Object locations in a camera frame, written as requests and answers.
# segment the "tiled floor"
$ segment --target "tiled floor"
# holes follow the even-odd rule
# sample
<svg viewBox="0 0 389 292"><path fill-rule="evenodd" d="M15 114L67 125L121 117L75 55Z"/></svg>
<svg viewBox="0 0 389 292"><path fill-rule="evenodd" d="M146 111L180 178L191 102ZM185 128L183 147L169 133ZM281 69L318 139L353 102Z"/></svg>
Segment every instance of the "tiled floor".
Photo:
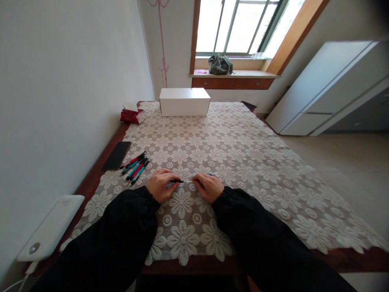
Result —
<svg viewBox="0 0 389 292"><path fill-rule="evenodd" d="M279 136L389 241L389 136ZM389 273L343 274L358 291L388 291Z"/></svg>

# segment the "person's right hand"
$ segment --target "person's right hand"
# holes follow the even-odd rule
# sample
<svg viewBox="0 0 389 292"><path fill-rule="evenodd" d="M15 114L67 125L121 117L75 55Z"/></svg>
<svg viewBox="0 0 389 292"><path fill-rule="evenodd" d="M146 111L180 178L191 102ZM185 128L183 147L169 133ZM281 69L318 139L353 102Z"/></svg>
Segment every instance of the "person's right hand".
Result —
<svg viewBox="0 0 389 292"><path fill-rule="evenodd" d="M212 204L224 190L224 186L222 185L220 179L203 172L196 174L192 178L192 181L196 188L199 190L199 193L203 199L210 204Z"/></svg>

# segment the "window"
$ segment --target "window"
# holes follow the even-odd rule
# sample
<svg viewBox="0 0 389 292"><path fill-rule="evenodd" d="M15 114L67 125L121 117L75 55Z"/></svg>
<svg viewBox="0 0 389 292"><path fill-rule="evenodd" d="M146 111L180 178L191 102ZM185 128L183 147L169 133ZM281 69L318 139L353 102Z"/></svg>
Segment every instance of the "window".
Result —
<svg viewBox="0 0 389 292"><path fill-rule="evenodd" d="M273 58L304 0L201 0L196 56Z"/></svg>

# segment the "smartphone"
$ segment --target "smartphone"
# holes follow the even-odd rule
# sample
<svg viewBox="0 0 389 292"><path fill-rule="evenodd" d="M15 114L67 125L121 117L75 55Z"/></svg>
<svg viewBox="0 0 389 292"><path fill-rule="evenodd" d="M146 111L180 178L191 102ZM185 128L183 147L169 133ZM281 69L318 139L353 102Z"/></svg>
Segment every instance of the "smartphone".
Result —
<svg viewBox="0 0 389 292"><path fill-rule="evenodd" d="M119 142L103 166L103 170L117 170L126 155L131 142Z"/></svg>

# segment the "wooden drawer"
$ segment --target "wooden drawer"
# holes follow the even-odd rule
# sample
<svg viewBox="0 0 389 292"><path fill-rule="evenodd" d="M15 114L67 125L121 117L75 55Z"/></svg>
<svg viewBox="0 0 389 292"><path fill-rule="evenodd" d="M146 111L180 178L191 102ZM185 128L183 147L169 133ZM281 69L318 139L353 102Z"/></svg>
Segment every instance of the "wooden drawer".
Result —
<svg viewBox="0 0 389 292"><path fill-rule="evenodd" d="M192 87L205 89L268 89L274 79L267 78L192 78Z"/></svg>
<svg viewBox="0 0 389 292"><path fill-rule="evenodd" d="M192 88L217 89L220 78L192 78Z"/></svg>

